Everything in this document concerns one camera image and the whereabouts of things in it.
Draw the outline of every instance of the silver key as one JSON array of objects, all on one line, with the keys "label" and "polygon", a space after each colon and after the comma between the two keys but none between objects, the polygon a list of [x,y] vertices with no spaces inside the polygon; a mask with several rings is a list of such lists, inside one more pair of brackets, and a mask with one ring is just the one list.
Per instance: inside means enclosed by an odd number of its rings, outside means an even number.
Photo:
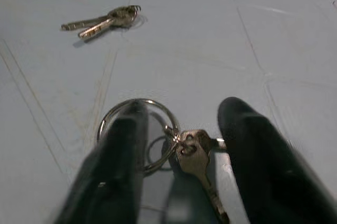
[{"label": "silver key", "polygon": [[177,147],[176,154],[181,169],[185,173],[196,176],[200,181],[218,220],[221,223],[230,223],[221,200],[206,174],[206,168],[210,162],[211,146],[215,140],[212,140],[204,130],[184,131],[181,134],[181,140],[185,146],[190,146],[190,148],[183,147],[183,145]]},{"label": "silver key", "polygon": [[75,30],[78,28],[88,28],[78,34],[79,38],[91,38],[110,26],[128,27],[136,19],[140,6],[130,5],[115,8],[105,16],[94,19],[81,20],[68,24],[63,24],[61,30]]}]

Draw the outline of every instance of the floor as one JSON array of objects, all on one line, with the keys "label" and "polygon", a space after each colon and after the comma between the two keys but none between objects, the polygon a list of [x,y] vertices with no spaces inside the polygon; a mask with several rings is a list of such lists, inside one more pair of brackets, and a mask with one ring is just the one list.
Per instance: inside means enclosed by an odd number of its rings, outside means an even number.
[{"label": "floor", "polygon": [[[183,129],[212,137],[219,103],[242,98],[337,199],[334,1],[0,0],[0,223],[51,223],[100,119],[133,97],[164,103]],[[89,43],[60,31],[127,4],[142,7],[129,30]],[[232,223],[249,223],[228,156],[213,158]],[[144,179],[139,223],[197,216],[188,200],[167,207],[175,184],[172,171]]]}]

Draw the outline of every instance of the key ring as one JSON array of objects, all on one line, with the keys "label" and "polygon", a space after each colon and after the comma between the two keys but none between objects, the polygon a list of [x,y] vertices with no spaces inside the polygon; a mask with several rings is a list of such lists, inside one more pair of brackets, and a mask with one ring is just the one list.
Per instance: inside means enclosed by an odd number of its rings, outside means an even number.
[{"label": "key ring", "polygon": [[159,110],[161,110],[162,112],[164,112],[171,124],[172,124],[172,128],[170,128],[169,126],[165,126],[164,128],[164,132],[171,138],[172,140],[172,145],[169,149],[167,149],[167,151],[163,154],[163,156],[158,159],[156,162],[153,162],[149,165],[146,165],[144,167],[144,172],[146,174],[152,173],[156,170],[158,170],[168,159],[169,157],[173,154],[173,152],[175,151],[175,148],[177,147],[177,145],[180,143],[180,139],[179,139],[179,135],[180,135],[180,127],[179,127],[179,123],[177,121],[177,119],[175,118],[175,116],[171,113],[171,111],[165,107],[163,104],[151,100],[151,99],[146,99],[146,98],[137,98],[137,99],[128,99],[125,100],[119,104],[117,104],[116,106],[114,106],[113,108],[110,109],[110,111],[103,117],[100,126],[98,127],[98,131],[97,131],[97,137],[96,140],[97,142],[100,140],[100,137],[107,125],[107,123],[113,118],[113,116],[115,116],[124,106],[134,102],[134,101],[140,101],[143,103],[146,103],[148,105],[152,105],[156,108],[158,108]]}]

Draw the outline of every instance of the metal key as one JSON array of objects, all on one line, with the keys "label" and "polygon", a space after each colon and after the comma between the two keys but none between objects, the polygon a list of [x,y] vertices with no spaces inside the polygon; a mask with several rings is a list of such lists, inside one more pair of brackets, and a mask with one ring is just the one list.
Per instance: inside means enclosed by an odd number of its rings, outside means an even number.
[{"label": "metal key", "polygon": [[130,26],[136,19],[140,10],[141,7],[137,5],[118,7],[105,16],[63,24],[61,30],[75,30],[78,28],[89,27],[80,32],[78,36],[82,39],[91,38],[112,25],[117,27]]},{"label": "metal key", "polygon": [[200,181],[218,220],[221,223],[230,223],[221,200],[206,174],[206,168],[210,162],[211,146],[215,140],[212,140],[204,130],[182,132],[181,140],[183,140],[184,145],[192,147],[185,148],[182,145],[177,147],[176,155],[181,169],[188,174],[196,176]]}]

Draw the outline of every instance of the light blue floor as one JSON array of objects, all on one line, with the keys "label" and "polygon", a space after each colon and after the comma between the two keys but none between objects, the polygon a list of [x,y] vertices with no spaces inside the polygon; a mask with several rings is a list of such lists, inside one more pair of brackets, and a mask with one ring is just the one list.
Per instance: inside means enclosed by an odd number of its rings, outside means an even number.
[{"label": "light blue floor", "polygon": [[[0,0],[0,223],[50,223],[102,116],[134,97],[164,103],[183,129],[212,137],[220,136],[219,103],[244,99],[337,199],[333,2]],[[127,4],[142,7],[130,30],[87,44],[60,31],[62,23]],[[232,223],[248,223],[228,156],[216,154],[214,163]],[[188,202],[183,213],[167,207],[174,183],[171,171],[145,178],[139,223],[187,218]]]}]

